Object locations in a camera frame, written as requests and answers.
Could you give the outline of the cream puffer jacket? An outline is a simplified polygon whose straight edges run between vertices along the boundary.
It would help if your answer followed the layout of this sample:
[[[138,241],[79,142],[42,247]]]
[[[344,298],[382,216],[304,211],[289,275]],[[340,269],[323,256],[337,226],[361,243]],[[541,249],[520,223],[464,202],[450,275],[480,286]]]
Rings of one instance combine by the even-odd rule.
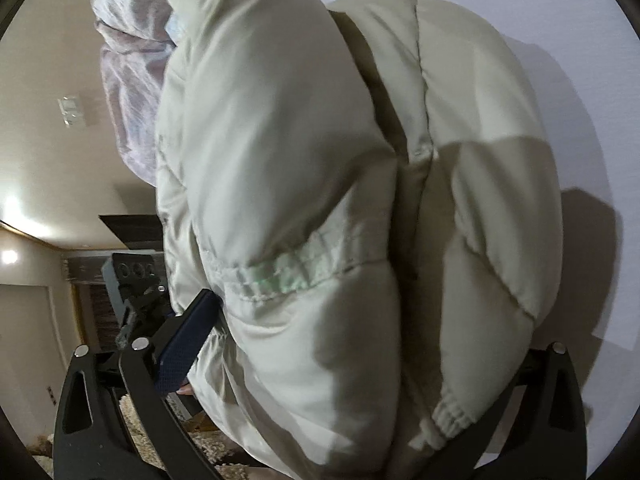
[[[555,162],[520,62],[445,0],[168,0],[156,200],[188,374],[296,479],[408,479],[496,402],[558,294]]]

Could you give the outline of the pink floral duvet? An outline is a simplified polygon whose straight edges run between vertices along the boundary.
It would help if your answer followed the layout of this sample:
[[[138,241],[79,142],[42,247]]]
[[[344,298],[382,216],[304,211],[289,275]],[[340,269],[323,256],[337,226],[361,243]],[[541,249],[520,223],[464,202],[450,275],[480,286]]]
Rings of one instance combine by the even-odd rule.
[[[100,69],[120,158],[156,185],[155,118],[166,64],[182,36],[167,0],[90,0],[104,40]]]

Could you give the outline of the white wall switch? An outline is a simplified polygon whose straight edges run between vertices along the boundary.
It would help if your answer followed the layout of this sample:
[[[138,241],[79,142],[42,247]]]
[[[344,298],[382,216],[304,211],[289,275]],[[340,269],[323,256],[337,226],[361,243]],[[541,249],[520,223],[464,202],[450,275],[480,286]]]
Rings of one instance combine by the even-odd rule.
[[[85,127],[85,111],[79,96],[62,96],[58,99],[58,109],[66,128]]]

